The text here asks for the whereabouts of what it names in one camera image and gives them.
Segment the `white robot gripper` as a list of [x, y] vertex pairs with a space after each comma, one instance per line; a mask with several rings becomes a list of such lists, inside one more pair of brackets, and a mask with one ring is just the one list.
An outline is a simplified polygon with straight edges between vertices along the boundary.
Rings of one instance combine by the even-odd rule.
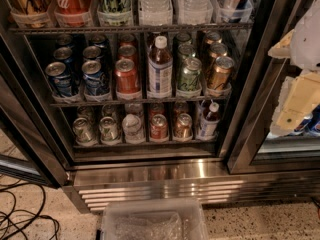
[[293, 132], [320, 104], [320, 0], [316, 0], [294, 30], [272, 46], [268, 55], [276, 59], [291, 58], [303, 70], [298, 77], [286, 77], [280, 90], [278, 106], [272, 116], [270, 132], [285, 136]]

